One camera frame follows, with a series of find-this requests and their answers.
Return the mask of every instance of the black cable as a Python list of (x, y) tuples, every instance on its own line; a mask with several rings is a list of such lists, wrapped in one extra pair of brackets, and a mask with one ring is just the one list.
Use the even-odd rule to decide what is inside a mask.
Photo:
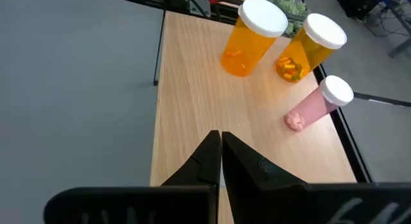
[(387, 19), (387, 13), (385, 13), (385, 17), (384, 17), (384, 19), (382, 19), (381, 17), (380, 17), (380, 23), (381, 23), (381, 26), (383, 27), (383, 30), (385, 31), (385, 27), (384, 27), (384, 20), (385, 19)]
[[(368, 14), (368, 15), (370, 15), (370, 16), (373, 16), (373, 17), (375, 17), (375, 18), (380, 18), (380, 17), (378, 17), (378, 16), (375, 16), (375, 15), (373, 15), (373, 14)], [(399, 17), (406, 17), (407, 15), (411, 15), (411, 13), (406, 13), (406, 14), (404, 14), (404, 15), (400, 15)], [(393, 16), (393, 17), (385, 17), (384, 19), (395, 19), (396, 18), (396, 16)]]
[(407, 36), (407, 37), (411, 37), (411, 35), (407, 35), (407, 34), (404, 34), (404, 33), (398, 33), (397, 31), (398, 30), (400, 30), (401, 28), (404, 28), (404, 27), (399, 27), (399, 28), (397, 28), (397, 29), (395, 29), (394, 31), (388, 31), (388, 30), (385, 30), (385, 31), (388, 31), (388, 33), (386, 33), (386, 34), (384, 34), (384, 35), (377, 35), (370, 27), (368, 27), (366, 24), (364, 24), (364, 26), (369, 30), (369, 31), (371, 31), (371, 33), (375, 36), (375, 37), (387, 37), (387, 36), (389, 36), (389, 35), (391, 35), (391, 34), (396, 34), (396, 35), (404, 35), (404, 36)]
[[(369, 18), (370, 16), (371, 16), (371, 14), (368, 14), (368, 15), (365, 16), (365, 18), (364, 18), (364, 20), (363, 20), (364, 24), (367, 24), (367, 23), (368, 23), (368, 18)], [(379, 26), (380, 24), (381, 24), (381, 20), (380, 20), (379, 22), (377, 22), (376, 24), (368, 24), (368, 26), (370, 26), (370, 27), (375, 27), (375, 26)]]
[(203, 8), (201, 8), (201, 6), (198, 4), (198, 2), (196, 2), (195, 0), (190, 0), (196, 7), (197, 10), (204, 16), (204, 17), (208, 17), (207, 14), (204, 12)]

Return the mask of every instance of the pink pill bottle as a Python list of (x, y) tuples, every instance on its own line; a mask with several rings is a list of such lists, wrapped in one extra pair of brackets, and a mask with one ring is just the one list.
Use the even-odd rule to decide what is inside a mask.
[(288, 128), (299, 132), (352, 101), (354, 93), (343, 79), (327, 76), (310, 95), (284, 116)]

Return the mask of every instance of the orange pill bottle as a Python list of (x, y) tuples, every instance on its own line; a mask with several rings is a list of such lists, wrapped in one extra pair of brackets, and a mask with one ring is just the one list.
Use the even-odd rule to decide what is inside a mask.
[(288, 21), (276, 5), (267, 0), (245, 0), (221, 56), (224, 69), (235, 76), (249, 75)]
[(334, 50), (347, 42), (343, 29), (326, 16), (312, 13), (275, 61), (274, 69), (288, 82), (299, 82)]

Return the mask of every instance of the yellow pill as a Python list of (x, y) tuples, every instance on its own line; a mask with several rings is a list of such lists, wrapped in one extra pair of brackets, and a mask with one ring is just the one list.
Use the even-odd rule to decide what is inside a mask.
[(295, 69), (295, 65), (293, 65), (293, 64), (284, 64), (284, 69), (287, 69), (287, 70)]
[(303, 74), (304, 74), (304, 69), (301, 69), (300, 72), (299, 72), (300, 78), (302, 78), (302, 75), (303, 75)]
[(286, 73), (286, 74), (284, 74), (284, 77), (287, 78), (287, 79), (291, 79), (292, 75)]
[(291, 59), (288, 58), (288, 57), (281, 58), (279, 61), (280, 61), (282, 64), (289, 64), (289, 63), (291, 63)]

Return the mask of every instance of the white bottle cap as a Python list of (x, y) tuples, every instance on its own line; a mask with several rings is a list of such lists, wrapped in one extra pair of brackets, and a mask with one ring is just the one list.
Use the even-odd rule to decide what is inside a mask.
[(320, 89), (328, 102), (338, 106), (344, 106), (354, 99), (351, 87), (337, 76), (327, 76), (323, 79), (320, 83)]
[(267, 0), (245, 0), (238, 15), (250, 30), (264, 37), (279, 37), (288, 25), (284, 12)]
[(340, 49), (347, 42), (344, 30), (330, 18), (312, 13), (303, 22), (306, 34), (316, 43), (329, 49)]

